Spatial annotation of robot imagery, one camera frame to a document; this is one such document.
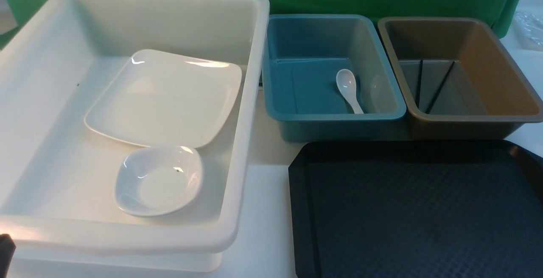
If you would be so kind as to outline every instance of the plastic bag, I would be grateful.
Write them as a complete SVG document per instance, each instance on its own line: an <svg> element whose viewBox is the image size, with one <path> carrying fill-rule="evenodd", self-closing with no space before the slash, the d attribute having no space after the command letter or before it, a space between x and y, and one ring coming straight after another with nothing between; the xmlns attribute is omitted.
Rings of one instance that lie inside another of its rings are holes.
<svg viewBox="0 0 543 278"><path fill-rule="evenodd" d="M543 17L518 11L513 20L523 46L529 50L543 51Z"/></svg>

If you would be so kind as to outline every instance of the black object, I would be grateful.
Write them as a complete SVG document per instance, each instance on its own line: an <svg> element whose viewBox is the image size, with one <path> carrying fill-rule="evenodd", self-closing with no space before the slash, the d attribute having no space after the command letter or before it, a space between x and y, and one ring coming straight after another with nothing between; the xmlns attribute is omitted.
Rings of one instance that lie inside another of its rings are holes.
<svg viewBox="0 0 543 278"><path fill-rule="evenodd" d="M541 278L543 160L507 141L320 142L289 167L299 278Z"/></svg>
<svg viewBox="0 0 543 278"><path fill-rule="evenodd" d="M0 235L0 277L6 277L11 258L15 252L15 243L9 235Z"/></svg>

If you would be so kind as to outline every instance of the white bowl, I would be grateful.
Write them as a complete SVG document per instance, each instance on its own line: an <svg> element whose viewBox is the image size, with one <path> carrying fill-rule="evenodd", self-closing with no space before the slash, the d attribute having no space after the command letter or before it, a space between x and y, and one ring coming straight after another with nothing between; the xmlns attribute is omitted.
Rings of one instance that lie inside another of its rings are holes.
<svg viewBox="0 0 543 278"><path fill-rule="evenodd" d="M120 166L115 202L133 216L161 216L186 207L200 193L200 154L186 146L138 149Z"/></svg>

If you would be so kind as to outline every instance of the textured tray surface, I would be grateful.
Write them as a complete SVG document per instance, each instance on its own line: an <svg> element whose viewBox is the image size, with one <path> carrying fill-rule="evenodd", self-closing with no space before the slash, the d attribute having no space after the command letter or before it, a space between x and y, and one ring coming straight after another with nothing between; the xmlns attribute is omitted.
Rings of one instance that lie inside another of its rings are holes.
<svg viewBox="0 0 543 278"><path fill-rule="evenodd" d="M453 163L306 156L314 276L542 277L541 202L513 156L483 152Z"/></svg>

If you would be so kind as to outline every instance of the gray plastic tub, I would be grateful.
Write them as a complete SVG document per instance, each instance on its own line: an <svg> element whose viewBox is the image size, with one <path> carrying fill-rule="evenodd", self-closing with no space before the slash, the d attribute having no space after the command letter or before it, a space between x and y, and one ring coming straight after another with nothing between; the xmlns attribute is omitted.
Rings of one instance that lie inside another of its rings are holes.
<svg viewBox="0 0 543 278"><path fill-rule="evenodd" d="M355 74L365 114L353 114L337 90L343 68ZM375 27L358 15L270 16L262 81L286 141L379 137L406 111Z"/></svg>
<svg viewBox="0 0 543 278"><path fill-rule="evenodd" d="M503 139L543 121L543 104L490 28L475 19L378 23L413 139Z"/></svg>

